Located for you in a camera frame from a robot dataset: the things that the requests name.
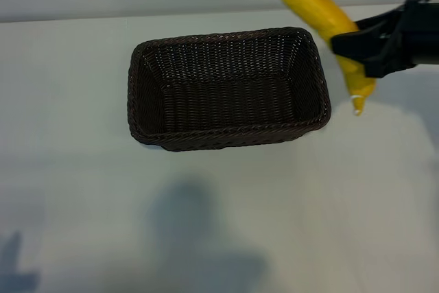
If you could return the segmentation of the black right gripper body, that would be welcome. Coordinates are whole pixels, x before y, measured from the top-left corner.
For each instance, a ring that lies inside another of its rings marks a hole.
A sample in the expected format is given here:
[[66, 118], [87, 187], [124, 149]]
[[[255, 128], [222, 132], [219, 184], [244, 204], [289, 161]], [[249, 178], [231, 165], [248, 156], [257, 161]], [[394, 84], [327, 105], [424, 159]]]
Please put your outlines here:
[[385, 74], [438, 64], [438, 4], [406, 0], [385, 46]]

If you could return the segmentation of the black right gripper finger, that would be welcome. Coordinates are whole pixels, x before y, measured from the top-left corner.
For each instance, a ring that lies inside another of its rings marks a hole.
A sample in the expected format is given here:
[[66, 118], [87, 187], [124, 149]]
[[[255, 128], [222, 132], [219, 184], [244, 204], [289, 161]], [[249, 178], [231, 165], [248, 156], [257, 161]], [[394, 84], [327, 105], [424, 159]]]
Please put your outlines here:
[[372, 30], [338, 34], [331, 38], [332, 52], [363, 65], [367, 78], [384, 78], [398, 71], [393, 46], [393, 35]]
[[356, 21], [360, 31], [394, 32], [399, 29], [405, 10], [391, 10], [380, 15]]

